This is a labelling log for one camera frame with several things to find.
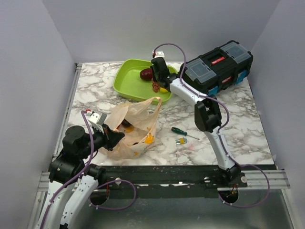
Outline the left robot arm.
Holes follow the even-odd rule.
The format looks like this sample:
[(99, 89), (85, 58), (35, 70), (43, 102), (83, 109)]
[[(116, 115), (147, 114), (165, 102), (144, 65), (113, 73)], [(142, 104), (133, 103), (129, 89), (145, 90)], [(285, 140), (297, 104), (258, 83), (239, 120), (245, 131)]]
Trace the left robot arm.
[(37, 229), (71, 229), (88, 197), (96, 188), (102, 188), (108, 177), (106, 169), (85, 164), (84, 159), (104, 147), (113, 148), (125, 136), (122, 132), (102, 125), (90, 137), (79, 125), (67, 129), (63, 149), (49, 168), (47, 198), (36, 224)]

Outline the yellow fake mango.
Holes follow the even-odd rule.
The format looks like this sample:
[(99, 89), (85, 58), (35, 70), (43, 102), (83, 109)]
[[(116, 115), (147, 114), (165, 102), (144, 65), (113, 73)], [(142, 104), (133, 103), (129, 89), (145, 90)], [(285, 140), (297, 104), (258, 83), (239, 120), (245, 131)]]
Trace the yellow fake mango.
[(167, 93), (168, 91), (165, 88), (160, 88), (160, 92), (164, 94)]

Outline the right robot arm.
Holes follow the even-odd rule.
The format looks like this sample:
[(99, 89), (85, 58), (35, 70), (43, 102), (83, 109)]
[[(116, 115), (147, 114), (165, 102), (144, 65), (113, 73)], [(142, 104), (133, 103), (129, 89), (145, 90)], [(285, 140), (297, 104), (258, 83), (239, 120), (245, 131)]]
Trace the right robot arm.
[(221, 131), (222, 115), (219, 106), (223, 106), (223, 103), (218, 101), (215, 96), (209, 97), (195, 90), (177, 74), (170, 73), (163, 57), (152, 59), (151, 64), (153, 79), (161, 87), (194, 106), (195, 125), (207, 136), (216, 155), (219, 170), (218, 180), (223, 186), (230, 187), (236, 182), (241, 169), (228, 150)]

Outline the orange plastic bag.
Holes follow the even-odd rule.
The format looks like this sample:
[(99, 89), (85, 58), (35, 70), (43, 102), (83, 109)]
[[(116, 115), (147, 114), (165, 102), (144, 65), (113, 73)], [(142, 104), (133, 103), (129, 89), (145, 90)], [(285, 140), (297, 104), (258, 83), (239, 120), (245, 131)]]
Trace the orange plastic bag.
[[(99, 152), (113, 160), (132, 159), (145, 153), (156, 139), (157, 118), (161, 104), (160, 97), (152, 97), (142, 102), (127, 102), (112, 108), (105, 124), (111, 130), (124, 133), (125, 137), (112, 151), (102, 148)], [(132, 126), (124, 128), (121, 125), (123, 119)]]

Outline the red fake grapes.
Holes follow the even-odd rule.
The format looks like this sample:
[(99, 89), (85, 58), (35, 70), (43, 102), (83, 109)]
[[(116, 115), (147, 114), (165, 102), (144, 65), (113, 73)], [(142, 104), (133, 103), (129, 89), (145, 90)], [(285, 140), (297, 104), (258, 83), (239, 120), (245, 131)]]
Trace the red fake grapes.
[(159, 90), (160, 90), (160, 85), (159, 85), (159, 83), (158, 82), (155, 82), (155, 81), (152, 81), (152, 90), (155, 92), (155, 93), (157, 93), (157, 92), (159, 92)]

